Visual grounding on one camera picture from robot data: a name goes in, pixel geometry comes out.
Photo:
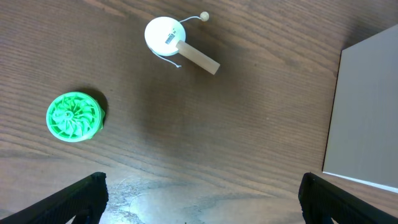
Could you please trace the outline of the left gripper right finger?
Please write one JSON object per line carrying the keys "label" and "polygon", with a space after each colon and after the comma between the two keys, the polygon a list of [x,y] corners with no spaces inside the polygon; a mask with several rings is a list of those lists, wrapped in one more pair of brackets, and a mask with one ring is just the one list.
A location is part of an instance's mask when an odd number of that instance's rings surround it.
{"label": "left gripper right finger", "polygon": [[298,199],[306,224],[397,224],[396,217],[373,207],[311,172],[303,175]]}

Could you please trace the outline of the green plastic wheel toy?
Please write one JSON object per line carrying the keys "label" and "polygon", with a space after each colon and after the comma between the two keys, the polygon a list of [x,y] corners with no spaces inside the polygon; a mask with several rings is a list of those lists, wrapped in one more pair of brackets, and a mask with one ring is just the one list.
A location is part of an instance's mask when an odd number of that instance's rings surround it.
{"label": "green plastic wheel toy", "polygon": [[73,91],[51,102],[46,113],[46,124],[57,139],[82,142],[102,130],[104,117],[105,111],[93,97]]}

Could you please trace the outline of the white drum toy wooden handle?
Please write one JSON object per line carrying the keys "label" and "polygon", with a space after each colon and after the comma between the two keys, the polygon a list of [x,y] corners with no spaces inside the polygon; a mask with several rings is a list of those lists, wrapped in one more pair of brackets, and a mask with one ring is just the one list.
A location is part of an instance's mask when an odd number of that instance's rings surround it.
{"label": "white drum toy wooden handle", "polygon": [[156,17],[146,25],[145,42],[154,55],[177,68],[180,68],[181,65],[167,59],[167,57],[180,54],[214,75],[220,64],[186,43],[187,34],[182,24],[190,19],[207,22],[209,18],[210,15],[206,11],[203,11],[199,16],[191,16],[180,21],[171,17]]}

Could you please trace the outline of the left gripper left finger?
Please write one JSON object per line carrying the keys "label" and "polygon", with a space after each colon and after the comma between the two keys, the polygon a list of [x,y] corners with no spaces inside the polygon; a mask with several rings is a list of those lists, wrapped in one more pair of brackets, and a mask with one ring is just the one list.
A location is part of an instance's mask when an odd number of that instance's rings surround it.
{"label": "left gripper left finger", "polygon": [[1,220],[2,224],[98,224],[109,200],[106,174],[95,172]]}

